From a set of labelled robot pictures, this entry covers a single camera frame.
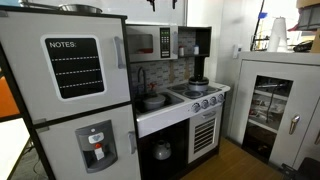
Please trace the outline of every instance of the glass cabinet door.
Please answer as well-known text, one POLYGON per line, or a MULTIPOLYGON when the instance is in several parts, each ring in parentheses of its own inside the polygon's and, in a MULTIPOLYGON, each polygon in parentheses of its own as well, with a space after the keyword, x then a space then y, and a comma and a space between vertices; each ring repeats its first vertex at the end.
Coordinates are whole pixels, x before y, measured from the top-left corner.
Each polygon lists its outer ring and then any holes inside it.
POLYGON ((292 166, 320 96, 320 67, 243 60, 229 136, 264 162, 292 166))
POLYGON ((268 162, 293 81, 257 76, 242 148, 268 162))

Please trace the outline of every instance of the chalkboard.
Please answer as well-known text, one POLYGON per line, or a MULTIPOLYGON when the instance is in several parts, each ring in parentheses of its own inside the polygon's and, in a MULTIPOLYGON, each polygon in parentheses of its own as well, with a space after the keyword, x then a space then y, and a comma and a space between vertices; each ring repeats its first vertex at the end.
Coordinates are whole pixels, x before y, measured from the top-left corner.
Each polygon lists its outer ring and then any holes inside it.
POLYGON ((94 38, 46 38, 45 44, 63 99, 104 91, 94 38))

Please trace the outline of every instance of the gray tile backsplash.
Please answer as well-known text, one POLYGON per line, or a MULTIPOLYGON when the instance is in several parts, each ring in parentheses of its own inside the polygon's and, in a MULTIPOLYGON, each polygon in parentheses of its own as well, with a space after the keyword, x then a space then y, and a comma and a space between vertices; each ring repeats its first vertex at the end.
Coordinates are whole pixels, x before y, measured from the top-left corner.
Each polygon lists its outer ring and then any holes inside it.
POLYGON ((184 47, 185 54, 193 54, 193 46, 196 45, 196 32, 179 31, 178 44, 184 47))
POLYGON ((189 65, 189 74, 193 76, 194 69, 194 58, 183 58, 178 60, 170 61, 152 61, 145 63, 131 64, 131 76, 133 84, 133 92, 137 93, 137 87, 139 85, 139 90, 143 86, 143 77, 142 72, 140 73, 140 83, 138 82, 138 70, 142 67, 146 72, 146 82, 147 84, 156 83, 156 89, 166 88, 174 84, 185 83, 188 81, 188 78, 185 78, 185 69, 186 62, 189 65), (170 61, 173 62, 173 72, 174 72, 174 81, 170 83, 170 61))

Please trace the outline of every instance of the toy kitchen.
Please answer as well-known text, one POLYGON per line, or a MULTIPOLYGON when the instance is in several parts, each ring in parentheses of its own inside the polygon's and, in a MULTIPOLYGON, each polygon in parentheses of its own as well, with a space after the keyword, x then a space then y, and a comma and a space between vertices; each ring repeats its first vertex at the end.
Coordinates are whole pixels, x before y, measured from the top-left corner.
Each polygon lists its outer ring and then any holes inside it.
POLYGON ((211 27, 126 18, 0 6, 0 66, 49 179, 175 179, 219 151, 211 27))
POLYGON ((219 149, 230 88, 204 77, 211 27, 127 25, 126 30, 142 176, 179 178, 219 149))

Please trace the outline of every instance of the paper towel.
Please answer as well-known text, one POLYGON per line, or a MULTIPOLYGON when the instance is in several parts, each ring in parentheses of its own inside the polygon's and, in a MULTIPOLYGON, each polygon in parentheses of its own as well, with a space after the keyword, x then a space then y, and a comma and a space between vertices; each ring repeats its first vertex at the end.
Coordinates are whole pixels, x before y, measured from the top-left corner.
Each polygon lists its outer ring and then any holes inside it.
POLYGON ((287 50, 286 19, 283 17, 276 18, 273 22, 267 51, 286 52, 287 50))

